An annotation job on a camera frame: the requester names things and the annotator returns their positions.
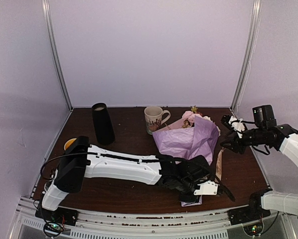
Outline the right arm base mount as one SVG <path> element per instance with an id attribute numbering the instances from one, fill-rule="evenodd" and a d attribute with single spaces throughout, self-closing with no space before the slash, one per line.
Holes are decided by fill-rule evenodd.
<path id="1" fill-rule="evenodd" d="M 249 237 L 259 237 L 265 231 L 263 219 L 271 215 L 270 210 L 262 208 L 261 197 L 271 189 L 264 189 L 252 193 L 249 204 L 244 207 L 230 209 L 228 218 L 232 226 L 242 224 L 244 233 Z"/>

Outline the purple flower bouquet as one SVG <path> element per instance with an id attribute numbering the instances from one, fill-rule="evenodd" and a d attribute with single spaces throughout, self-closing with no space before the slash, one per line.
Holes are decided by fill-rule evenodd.
<path id="1" fill-rule="evenodd" d="M 159 153 L 186 160 L 202 155 L 210 165 L 221 130 L 209 116 L 192 107 L 181 119 L 152 135 Z"/>

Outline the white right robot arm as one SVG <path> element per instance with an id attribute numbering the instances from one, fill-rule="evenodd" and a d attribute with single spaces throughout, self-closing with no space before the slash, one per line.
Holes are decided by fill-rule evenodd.
<path id="1" fill-rule="evenodd" d="M 248 146 L 256 149 L 263 145 L 264 155 L 274 148 L 286 156 L 298 168 L 298 130 L 289 124 L 278 125 L 271 105 L 252 109 L 256 127 L 245 129 L 247 121 L 234 116 L 224 115 L 221 123 L 229 129 L 225 140 L 220 143 L 223 148 L 234 153 L 243 154 Z M 260 190 L 250 196 L 245 216 L 255 220 L 264 211 L 274 210 L 298 217 L 298 194 L 281 193 L 274 190 Z"/>

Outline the beige satin ribbon bow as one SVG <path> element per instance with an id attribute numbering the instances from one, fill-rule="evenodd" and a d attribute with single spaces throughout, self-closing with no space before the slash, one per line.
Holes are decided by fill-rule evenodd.
<path id="1" fill-rule="evenodd" d="M 217 161 L 216 161 L 216 176 L 221 180 L 222 177 L 222 156 L 225 148 L 221 148 L 218 153 Z"/>

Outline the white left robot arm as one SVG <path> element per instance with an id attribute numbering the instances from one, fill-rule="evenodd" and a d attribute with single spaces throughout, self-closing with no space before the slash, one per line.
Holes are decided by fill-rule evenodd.
<path id="1" fill-rule="evenodd" d="M 61 217 L 58 207 L 68 194 L 78 193 L 85 178 L 113 178 L 160 185 L 177 190 L 182 202 L 197 203 L 202 195 L 216 195 L 219 185 L 206 177 L 209 164 L 199 155 L 191 160 L 170 155 L 133 155 L 109 151 L 76 138 L 58 156 L 41 201 L 41 211 L 50 221 Z"/>

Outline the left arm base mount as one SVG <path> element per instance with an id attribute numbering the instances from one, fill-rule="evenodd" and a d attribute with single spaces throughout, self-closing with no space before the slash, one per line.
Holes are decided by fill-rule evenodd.
<path id="1" fill-rule="evenodd" d="M 43 219 L 43 233 L 48 239 L 54 239 L 66 231 L 65 226 L 75 226 L 78 219 L 78 211 L 58 207 L 55 211 L 42 208 L 39 200 L 34 200 L 35 216 Z"/>

